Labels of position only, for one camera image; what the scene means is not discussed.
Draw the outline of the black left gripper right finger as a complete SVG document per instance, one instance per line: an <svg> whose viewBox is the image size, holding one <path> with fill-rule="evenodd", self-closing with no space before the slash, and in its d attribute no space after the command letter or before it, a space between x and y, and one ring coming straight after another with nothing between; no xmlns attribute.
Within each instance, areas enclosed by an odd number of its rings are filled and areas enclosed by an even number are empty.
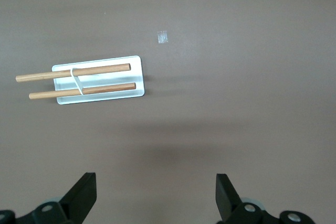
<svg viewBox="0 0 336 224"><path fill-rule="evenodd" d="M217 224L276 224L276 218L253 202L243 202L226 174L216 175Z"/></svg>

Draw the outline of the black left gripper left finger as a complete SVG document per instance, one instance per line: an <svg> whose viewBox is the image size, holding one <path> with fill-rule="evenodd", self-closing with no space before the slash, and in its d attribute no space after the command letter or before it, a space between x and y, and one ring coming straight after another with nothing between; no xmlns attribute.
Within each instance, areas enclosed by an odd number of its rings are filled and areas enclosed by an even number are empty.
<svg viewBox="0 0 336 224"><path fill-rule="evenodd" d="M60 201L38 206L15 224L82 224L96 200L96 174L85 173Z"/></svg>

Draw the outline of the clear tape patch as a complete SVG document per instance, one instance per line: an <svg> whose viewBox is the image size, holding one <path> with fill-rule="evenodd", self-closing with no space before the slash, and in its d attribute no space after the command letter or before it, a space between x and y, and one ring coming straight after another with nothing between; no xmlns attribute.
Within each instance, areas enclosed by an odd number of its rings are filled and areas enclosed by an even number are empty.
<svg viewBox="0 0 336 224"><path fill-rule="evenodd" d="M157 40L159 44L165 44L169 42L167 31L158 31Z"/></svg>

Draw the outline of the white rack with wooden rods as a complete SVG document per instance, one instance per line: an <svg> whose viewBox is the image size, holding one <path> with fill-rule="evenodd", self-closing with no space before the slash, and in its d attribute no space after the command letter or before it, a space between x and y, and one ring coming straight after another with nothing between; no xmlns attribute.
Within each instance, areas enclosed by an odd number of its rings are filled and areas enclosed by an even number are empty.
<svg viewBox="0 0 336 224"><path fill-rule="evenodd" d="M52 80L54 91L30 93L29 98L55 98L62 105L136 98L145 94L139 56L54 65L51 72L18 75L15 79L17 82Z"/></svg>

